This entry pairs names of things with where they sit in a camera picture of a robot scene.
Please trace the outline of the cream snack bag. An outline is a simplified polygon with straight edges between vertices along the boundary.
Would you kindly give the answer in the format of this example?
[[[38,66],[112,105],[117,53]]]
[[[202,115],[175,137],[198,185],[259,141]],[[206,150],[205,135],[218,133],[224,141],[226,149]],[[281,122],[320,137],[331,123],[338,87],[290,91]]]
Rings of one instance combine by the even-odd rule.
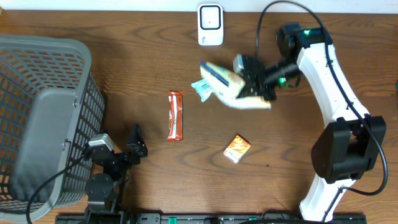
[[[211,62],[200,62],[201,77],[211,88],[212,93],[226,106],[239,110],[270,110],[271,103],[262,96],[243,96],[244,79],[230,70]]]

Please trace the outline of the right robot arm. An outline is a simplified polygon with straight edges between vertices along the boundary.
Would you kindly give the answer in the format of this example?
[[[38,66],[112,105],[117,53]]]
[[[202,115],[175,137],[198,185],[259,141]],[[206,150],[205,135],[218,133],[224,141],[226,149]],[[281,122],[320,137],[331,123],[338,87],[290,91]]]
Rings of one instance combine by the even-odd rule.
[[[324,27],[304,29],[286,24],[276,35],[281,61],[267,67],[257,58],[237,55],[234,71],[245,86],[239,98],[257,96],[274,101],[275,88],[305,77],[320,107],[325,128],[311,150],[315,177],[299,205],[303,219],[329,222],[343,194],[378,159],[386,123],[372,116],[351,89],[336,59],[333,41]]]

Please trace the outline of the long orange snack bar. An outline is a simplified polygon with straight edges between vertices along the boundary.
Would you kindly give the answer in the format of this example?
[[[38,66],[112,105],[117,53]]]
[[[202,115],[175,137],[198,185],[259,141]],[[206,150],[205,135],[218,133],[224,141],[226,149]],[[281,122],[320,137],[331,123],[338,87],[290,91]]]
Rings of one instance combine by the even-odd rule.
[[[169,91],[169,135],[168,141],[181,141],[182,131],[182,112],[183,112],[183,92]]]

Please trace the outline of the small orange snack packet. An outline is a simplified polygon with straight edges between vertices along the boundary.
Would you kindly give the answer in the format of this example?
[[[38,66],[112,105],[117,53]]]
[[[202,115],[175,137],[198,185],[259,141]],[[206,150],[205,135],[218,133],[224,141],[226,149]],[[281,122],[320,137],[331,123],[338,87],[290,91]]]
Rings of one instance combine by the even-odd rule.
[[[243,137],[237,135],[223,151],[223,155],[237,164],[250,147],[251,145]]]

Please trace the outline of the light green wet wipes pack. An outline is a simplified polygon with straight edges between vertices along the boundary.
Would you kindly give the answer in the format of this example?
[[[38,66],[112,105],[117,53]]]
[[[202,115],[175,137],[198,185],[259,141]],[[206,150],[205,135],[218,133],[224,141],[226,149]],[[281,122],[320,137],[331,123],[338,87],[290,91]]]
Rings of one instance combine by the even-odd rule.
[[[192,83],[191,87],[196,90],[202,102],[205,102],[212,94],[212,89],[205,79]]]

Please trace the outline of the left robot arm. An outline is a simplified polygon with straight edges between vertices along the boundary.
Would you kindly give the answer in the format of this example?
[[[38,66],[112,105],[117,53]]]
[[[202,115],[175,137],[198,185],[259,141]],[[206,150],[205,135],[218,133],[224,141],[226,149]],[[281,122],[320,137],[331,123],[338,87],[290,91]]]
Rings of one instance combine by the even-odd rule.
[[[106,133],[93,136],[85,145],[83,159],[92,160],[103,168],[85,184],[88,206],[84,223],[134,223],[129,211],[121,208],[127,171],[148,154],[138,124],[134,125],[127,142],[129,151],[116,153],[114,142]]]

